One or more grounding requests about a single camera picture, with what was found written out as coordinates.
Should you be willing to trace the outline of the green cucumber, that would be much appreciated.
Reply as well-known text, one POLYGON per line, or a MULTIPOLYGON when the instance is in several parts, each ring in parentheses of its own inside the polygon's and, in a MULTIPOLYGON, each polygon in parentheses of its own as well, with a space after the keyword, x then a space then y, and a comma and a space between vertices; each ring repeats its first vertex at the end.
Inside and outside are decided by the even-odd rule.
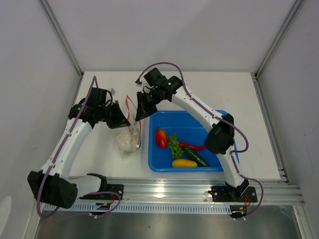
POLYGON ((199 155, 196 151, 191 149, 189 146, 185 145, 182 147, 182 149, 190 160, 197 163, 198 167, 209 167, 210 166, 201 155, 199 155))

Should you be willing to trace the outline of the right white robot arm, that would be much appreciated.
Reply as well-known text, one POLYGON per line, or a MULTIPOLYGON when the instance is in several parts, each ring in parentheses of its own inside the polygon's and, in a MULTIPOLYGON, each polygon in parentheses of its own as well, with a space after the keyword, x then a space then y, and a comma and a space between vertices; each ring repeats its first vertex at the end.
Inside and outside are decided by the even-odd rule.
POLYGON ((206 149, 219 159, 226 178, 228 197, 239 201, 246 194, 249 182, 240 174, 238 161, 234 158, 235 132, 231 114, 222 115, 198 99, 186 86, 183 76, 167 78, 155 66, 149 66, 140 74, 150 89, 137 92, 138 108, 136 120, 140 121, 157 112, 157 105, 170 101, 192 115, 206 129, 208 135, 204 141, 206 149))

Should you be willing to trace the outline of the white cauliflower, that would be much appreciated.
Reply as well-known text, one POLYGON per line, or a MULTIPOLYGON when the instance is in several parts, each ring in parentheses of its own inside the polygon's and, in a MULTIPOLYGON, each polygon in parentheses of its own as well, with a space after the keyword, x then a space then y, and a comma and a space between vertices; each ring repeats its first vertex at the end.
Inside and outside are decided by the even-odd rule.
POLYGON ((116 144, 122 152, 132 153, 136 151, 136 141, 130 131, 121 131, 116 136, 116 144))

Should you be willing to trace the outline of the clear zip bag orange zipper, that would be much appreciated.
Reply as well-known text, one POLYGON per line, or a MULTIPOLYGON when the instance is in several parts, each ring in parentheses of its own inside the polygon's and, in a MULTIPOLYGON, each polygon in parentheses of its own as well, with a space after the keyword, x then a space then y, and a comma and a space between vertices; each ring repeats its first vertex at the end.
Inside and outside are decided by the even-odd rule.
POLYGON ((142 123, 141 121, 136 121, 137 106, 128 95, 124 101, 123 112, 131 125, 116 130, 115 146, 120 157, 126 160, 133 156, 141 147, 142 123))

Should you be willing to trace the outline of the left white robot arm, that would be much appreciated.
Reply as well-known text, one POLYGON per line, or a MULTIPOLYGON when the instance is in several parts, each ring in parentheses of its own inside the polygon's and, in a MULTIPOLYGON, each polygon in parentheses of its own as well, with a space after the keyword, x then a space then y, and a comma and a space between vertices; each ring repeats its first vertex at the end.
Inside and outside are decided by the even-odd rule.
POLYGON ((74 160, 87 136, 99 122, 110 129, 130 126, 113 89, 91 88, 85 98, 69 111, 63 135, 52 155, 39 171, 31 171, 27 181, 37 203, 70 208, 77 199, 103 199, 110 186, 107 178, 96 173, 71 180, 74 160))

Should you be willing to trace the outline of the yellow mango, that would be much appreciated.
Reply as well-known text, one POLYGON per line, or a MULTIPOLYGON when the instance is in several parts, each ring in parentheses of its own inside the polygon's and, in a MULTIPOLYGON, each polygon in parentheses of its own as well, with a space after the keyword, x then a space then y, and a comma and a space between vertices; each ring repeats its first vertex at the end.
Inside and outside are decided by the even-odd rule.
POLYGON ((195 161, 182 158, 174 160, 171 165, 174 168, 197 167, 197 163, 195 161))

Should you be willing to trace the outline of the grey fish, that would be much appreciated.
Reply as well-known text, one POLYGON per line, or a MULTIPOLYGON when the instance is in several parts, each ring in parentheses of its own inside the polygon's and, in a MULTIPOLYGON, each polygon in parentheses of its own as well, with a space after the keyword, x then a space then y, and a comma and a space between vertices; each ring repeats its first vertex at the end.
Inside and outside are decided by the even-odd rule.
POLYGON ((136 150, 141 147, 141 137, 142 137, 142 122, 137 121, 134 122, 133 126, 131 127, 133 132, 134 139, 136 141, 136 150))

